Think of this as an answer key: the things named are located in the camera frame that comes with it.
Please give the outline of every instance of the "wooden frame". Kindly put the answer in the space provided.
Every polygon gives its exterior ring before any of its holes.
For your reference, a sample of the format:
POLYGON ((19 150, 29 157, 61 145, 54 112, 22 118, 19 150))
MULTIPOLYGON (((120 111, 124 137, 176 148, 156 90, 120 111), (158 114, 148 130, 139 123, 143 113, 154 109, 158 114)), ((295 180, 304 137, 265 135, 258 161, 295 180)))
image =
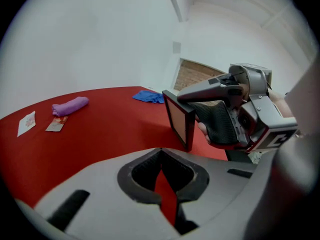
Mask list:
POLYGON ((164 98, 166 112, 169 117, 170 126, 171 126, 172 130, 174 131, 174 133, 179 138, 179 140, 181 141, 185 150, 187 152, 189 152, 192 149, 192 144, 193 144, 193 140, 194 140, 196 110, 194 108, 192 108, 190 105, 188 105, 187 103, 180 103, 177 100, 177 96, 175 96, 174 94, 172 94, 168 90, 164 90, 162 92, 162 94, 163 94, 163 98, 164 98), (171 112, 170 112, 169 105, 168 105, 168 100, 184 114, 185 141, 181 138, 179 133, 174 128, 171 112))

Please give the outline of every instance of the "red table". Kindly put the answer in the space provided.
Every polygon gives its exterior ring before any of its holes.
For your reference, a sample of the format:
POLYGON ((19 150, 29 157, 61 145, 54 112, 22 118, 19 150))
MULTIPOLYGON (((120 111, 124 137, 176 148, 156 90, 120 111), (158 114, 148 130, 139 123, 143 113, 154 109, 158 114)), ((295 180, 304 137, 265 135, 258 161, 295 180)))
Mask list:
MULTIPOLYGON (((93 163, 154 147, 184 150, 170 128, 165 104, 132 96, 140 86, 81 91, 44 100, 0 120, 0 172, 12 193, 31 207, 49 190, 93 163), (89 105, 69 115, 60 132, 45 129, 52 104, 78 96, 89 105), (17 137, 19 121, 35 111, 36 126, 17 137)), ((226 160, 195 126, 192 154, 226 160)))

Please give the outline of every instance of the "towel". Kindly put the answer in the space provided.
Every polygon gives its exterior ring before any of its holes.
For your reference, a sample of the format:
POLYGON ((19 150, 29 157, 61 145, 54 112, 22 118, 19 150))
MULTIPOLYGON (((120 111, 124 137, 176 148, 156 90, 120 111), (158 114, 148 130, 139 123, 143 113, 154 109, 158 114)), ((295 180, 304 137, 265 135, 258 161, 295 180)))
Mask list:
POLYGON ((141 90, 132 98, 143 101, 143 102, 152 102, 152 103, 164 103, 164 96, 161 93, 152 92, 149 90, 141 90))
POLYGON ((53 104, 52 105, 52 114, 58 117, 67 116, 78 109, 81 109, 83 106, 89 103, 87 97, 76 97, 73 100, 68 101, 64 104, 53 104))

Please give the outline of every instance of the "brick wall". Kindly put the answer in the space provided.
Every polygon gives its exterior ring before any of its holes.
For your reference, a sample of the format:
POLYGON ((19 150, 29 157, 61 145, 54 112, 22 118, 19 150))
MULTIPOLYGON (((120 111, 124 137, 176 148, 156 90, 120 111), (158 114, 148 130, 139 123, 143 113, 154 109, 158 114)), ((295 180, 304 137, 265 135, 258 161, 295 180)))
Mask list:
MULTIPOLYGON (((174 89, 180 91, 187 86, 191 86, 203 80, 219 76, 221 74, 224 73, 211 67, 184 60, 181 63, 180 70, 175 81, 174 89)), ((209 106, 217 104, 216 101, 203 103, 209 106)))

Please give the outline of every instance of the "white paper card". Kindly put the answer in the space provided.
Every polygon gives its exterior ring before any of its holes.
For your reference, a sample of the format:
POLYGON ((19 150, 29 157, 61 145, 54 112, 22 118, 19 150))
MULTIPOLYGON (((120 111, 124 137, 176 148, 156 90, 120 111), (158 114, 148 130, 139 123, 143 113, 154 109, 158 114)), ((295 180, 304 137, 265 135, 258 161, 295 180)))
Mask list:
POLYGON ((32 113, 27 114, 24 118, 20 120, 18 128, 18 137, 36 125, 35 115, 36 111, 33 111, 32 113))

